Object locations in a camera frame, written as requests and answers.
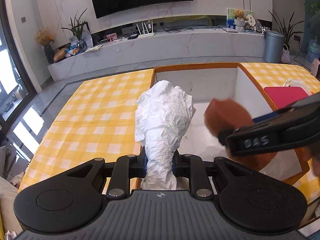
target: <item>white tissue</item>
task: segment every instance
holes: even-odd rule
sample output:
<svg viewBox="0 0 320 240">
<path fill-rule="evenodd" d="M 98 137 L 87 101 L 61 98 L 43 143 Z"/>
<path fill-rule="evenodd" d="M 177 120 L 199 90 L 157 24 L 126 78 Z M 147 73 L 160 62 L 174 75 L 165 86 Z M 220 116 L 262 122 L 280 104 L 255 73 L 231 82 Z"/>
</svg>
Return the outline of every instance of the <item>white tissue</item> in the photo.
<svg viewBox="0 0 320 240">
<path fill-rule="evenodd" d="M 194 114 L 192 96 L 168 81 L 159 81 L 137 101 L 135 140 L 145 146 L 144 190 L 175 190 L 172 157 Z"/>
</svg>

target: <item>gray ribbed panel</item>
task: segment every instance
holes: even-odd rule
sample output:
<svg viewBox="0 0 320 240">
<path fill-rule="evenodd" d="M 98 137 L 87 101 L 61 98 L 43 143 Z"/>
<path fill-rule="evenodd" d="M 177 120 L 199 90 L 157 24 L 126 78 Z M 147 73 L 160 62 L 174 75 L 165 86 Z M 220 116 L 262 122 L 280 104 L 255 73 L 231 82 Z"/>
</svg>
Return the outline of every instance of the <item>gray ribbed panel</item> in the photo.
<svg viewBox="0 0 320 240">
<path fill-rule="evenodd" d="M 134 191 L 112 201 L 103 214 L 76 232 L 48 236 L 24 231 L 17 240 L 302 240 L 297 231 L 257 236 L 227 223 L 211 202 L 197 201 L 187 191 Z"/>
</svg>

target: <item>black cable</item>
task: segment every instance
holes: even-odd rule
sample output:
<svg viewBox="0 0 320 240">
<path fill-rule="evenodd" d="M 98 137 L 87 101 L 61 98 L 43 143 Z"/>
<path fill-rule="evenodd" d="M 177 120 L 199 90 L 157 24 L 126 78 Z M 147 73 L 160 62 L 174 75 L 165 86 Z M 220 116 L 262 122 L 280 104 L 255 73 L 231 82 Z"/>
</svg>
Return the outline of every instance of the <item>black cable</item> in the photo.
<svg viewBox="0 0 320 240">
<path fill-rule="evenodd" d="M 187 30 L 193 31 L 193 28 L 190 26 L 167 27 L 167 30 L 163 27 L 163 25 L 161 25 L 161 27 L 166 33 L 179 33 Z"/>
<path fill-rule="evenodd" d="M 300 49 L 300 51 L 299 51 L 299 53 L 298 53 L 297 56 L 299 56 L 299 54 L 300 54 L 301 52 L 302 52 L 302 53 L 307 53 L 307 52 L 303 52 L 303 51 L 302 51 L 302 44 L 301 44 L 300 41 L 299 41 L 299 49 Z M 303 65 L 302 63 L 300 63 L 300 62 L 298 62 L 298 61 L 296 60 L 297 56 L 295 56 L 293 60 L 294 60 L 295 62 L 299 63 L 300 65 L 304 66 L 304 67 L 305 67 L 306 69 L 308 69 L 309 71 L 311 71 L 308 67 L 306 67 L 305 65 Z"/>
</svg>

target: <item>gray trash can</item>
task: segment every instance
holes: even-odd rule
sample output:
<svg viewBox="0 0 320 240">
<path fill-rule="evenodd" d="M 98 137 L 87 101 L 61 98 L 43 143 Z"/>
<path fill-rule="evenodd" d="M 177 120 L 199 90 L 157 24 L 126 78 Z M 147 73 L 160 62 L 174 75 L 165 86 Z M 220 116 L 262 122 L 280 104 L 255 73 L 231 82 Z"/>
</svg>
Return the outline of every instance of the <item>gray trash can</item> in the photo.
<svg viewBox="0 0 320 240">
<path fill-rule="evenodd" d="M 264 47 L 264 57 L 263 60 L 267 63 L 280 63 L 284 35 L 274 31 L 266 31 L 264 33 L 264 38 L 266 39 Z"/>
</svg>

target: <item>silver bolt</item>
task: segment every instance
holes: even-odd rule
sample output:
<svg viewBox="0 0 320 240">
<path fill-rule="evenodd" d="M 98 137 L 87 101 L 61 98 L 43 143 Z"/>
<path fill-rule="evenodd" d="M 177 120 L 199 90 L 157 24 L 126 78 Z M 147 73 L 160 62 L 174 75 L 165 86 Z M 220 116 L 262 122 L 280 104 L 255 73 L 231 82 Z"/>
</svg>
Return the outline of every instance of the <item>silver bolt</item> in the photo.
<svg viewBox="0 0 320 240">
<path fill-rule="evenodd" d="M 124 191 L 120 188 L 114 188 L 108 192 L 112 197 L 121 197 L 124 194 Z"/>
<path fill-rule="evenodd" d="M 212 194 L 212 192 L 206 188 L 202 188 L 202 189 L 198 189 L 196 194 L 199 197 L 209 197 Z"/>
</svg>

